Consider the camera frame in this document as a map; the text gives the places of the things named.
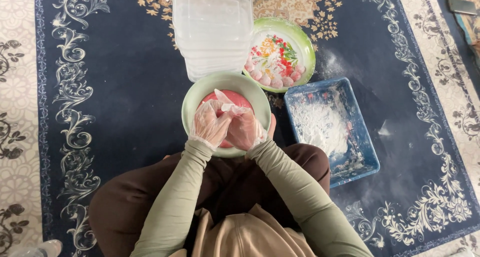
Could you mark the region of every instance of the white flour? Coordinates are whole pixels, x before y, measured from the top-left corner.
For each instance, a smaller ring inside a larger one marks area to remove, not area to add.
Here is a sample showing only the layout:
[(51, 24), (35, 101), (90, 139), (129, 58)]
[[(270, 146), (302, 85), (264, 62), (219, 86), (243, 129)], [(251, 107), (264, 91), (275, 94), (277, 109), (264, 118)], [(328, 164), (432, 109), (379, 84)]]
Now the white flour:
[(313, 98), (301, 103), (304, 100), (302, 98), (292, 106), (292, 119), (299, 142), (321, 148), (330, 157), (346, 153), (349, 131), (347, 111), (340, 101), (339, 92), (329, 90), (328, 93), (334, 93), (333, 99), (325, 103)]

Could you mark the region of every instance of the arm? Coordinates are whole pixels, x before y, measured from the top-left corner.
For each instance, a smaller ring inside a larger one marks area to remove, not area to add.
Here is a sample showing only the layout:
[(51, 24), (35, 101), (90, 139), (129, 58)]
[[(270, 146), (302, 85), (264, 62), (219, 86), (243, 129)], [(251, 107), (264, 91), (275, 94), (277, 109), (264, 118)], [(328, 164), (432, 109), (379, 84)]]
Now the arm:
[(320, 184), (272, 139), (248, 154), (272, 182), (316, 255), (373, 256)]
[(156, 197), (130, 257), (167, 257), (183, 247), (213, 150), (189, 140), (177, 167)]

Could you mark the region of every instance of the blue tray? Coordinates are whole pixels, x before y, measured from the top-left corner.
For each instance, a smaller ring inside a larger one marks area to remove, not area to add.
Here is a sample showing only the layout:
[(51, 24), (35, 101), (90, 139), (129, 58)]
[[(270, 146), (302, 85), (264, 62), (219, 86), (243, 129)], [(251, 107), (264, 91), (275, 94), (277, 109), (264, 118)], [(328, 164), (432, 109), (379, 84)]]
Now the blue tray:
[[(334, 95), (338, 99), (336, 105), (331, 104)], [(284, 100), (297, 142), (299, 142), (299, 135), (302, 134), (302, 128), (295, 124), (292, 116), (298, 115), (299, 104), (329, 104), (334, 110), (339, 105), (342, 110), (345, 108), (343, 122), (351, 122), (351, 129), (346, 137), (348, 148), (345, 154), (328, 157), (331, 171), (330, 188), (378, 172), (380, 163), (347, 78), (341, 77), (291, 87), (285, 93)]]

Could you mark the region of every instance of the plastic glove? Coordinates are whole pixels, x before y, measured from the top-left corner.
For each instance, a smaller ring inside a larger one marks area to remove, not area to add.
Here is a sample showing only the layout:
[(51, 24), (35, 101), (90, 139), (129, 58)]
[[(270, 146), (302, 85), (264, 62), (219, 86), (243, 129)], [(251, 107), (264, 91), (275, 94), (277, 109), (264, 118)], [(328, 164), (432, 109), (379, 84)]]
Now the plastic glove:
[(254, 111), (239, 107), (221, 91), (215, 89), (217, 99), (223, 102), (222, 111), (233, 117), (228, 127), (225, 140), (239, 150), (248, 151), (267, 140), (267, 131), (263, 128)]
[(219, 147), (227, 136), (232, 117), (225, 112), (217, 118), (217, 111), (221, 110), (223, 103), (219, 100), (210, 99), (198, 107), (190, 128), (189, 140), (197, 140), (213, 151)]

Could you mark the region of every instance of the person's left hand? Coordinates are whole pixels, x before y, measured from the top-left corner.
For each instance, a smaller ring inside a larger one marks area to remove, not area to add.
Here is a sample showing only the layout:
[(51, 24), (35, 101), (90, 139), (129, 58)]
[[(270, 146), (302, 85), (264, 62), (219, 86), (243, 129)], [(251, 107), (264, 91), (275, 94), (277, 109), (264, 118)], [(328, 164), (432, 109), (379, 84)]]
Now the person's left hand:
[(217, 118), (217, 111), (221, 110), (223, 102), (210, 99), (198, 107), (190, 128), (189, 140), (197, 140), (216, 150), (227, 136), (232, 117), (229, 112)]

